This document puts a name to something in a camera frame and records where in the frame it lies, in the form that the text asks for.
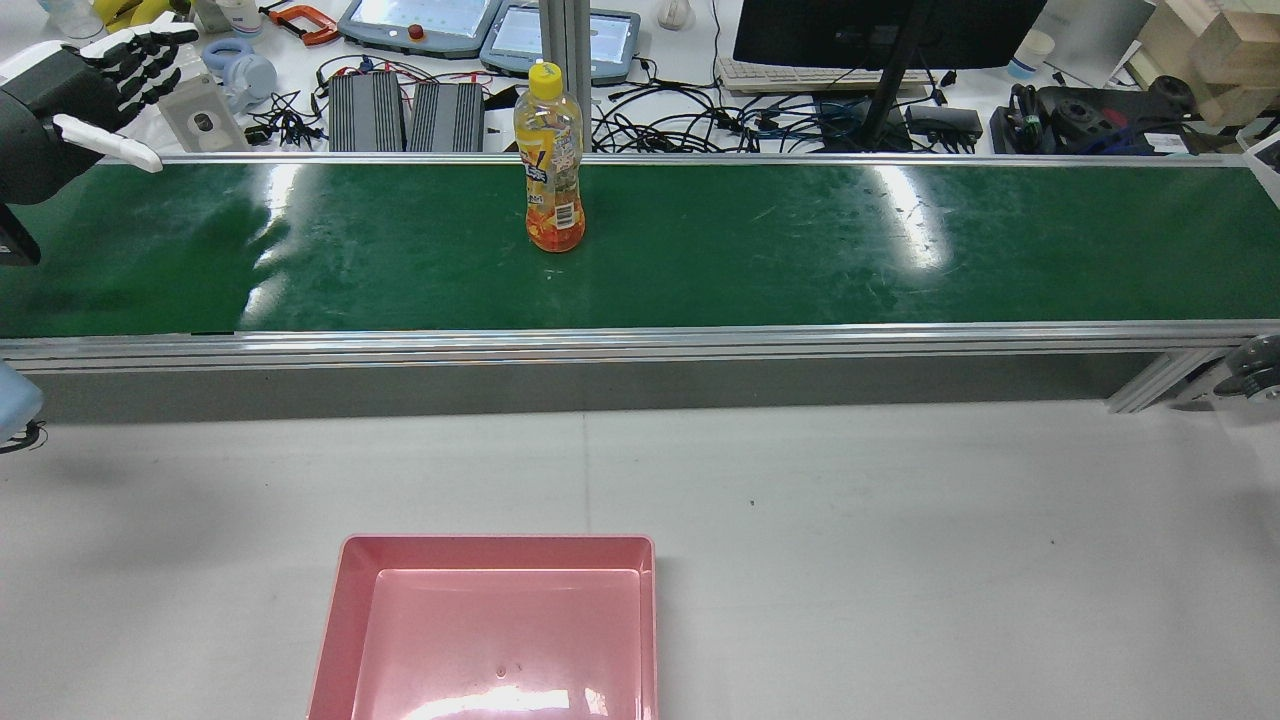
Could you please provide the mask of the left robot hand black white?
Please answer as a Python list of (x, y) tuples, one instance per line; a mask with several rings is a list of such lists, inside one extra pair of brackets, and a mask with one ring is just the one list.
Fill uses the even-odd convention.
[(84, 46), (45, 41), (3, 61), (1, 199), (33, 205), (102, 158), (156, 173), (163, 160), (123, 131), (180, 82), (195, 24), (165, 12)]

